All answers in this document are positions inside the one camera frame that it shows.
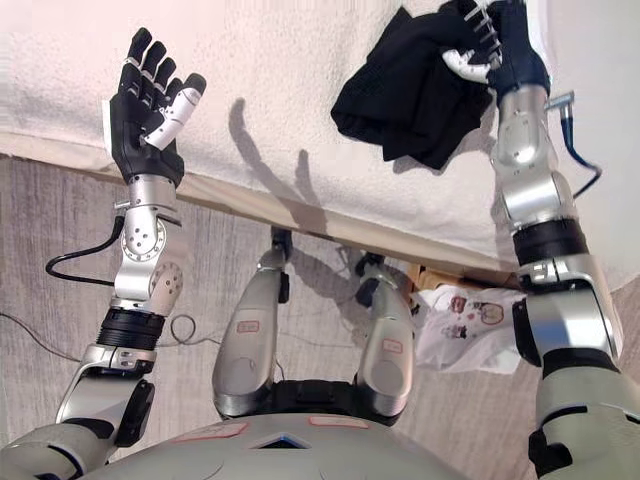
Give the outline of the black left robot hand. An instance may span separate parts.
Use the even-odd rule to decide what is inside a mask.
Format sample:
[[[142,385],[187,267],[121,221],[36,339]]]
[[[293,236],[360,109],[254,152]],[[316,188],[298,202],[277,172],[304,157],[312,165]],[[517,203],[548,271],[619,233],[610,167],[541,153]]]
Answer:
[[[174,75],[175,61],[149,30],[139,28],[122,65],[116,93],[106,104],[105,146],[123,179],[160,176],[179,186],[185,173],[176,139],[198,106],[206,79]]]

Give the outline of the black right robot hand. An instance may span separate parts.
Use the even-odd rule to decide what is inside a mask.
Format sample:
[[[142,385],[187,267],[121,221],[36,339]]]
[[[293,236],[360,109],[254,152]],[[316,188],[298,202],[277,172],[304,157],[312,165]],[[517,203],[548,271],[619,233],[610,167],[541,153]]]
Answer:
[[[441,54],[458,77],[485,84],[498,95],[526,85],[550,90],[547,67],[530,40],[524,1],[447,1],[438,11],[462,20],[474,36],[471,46]]]

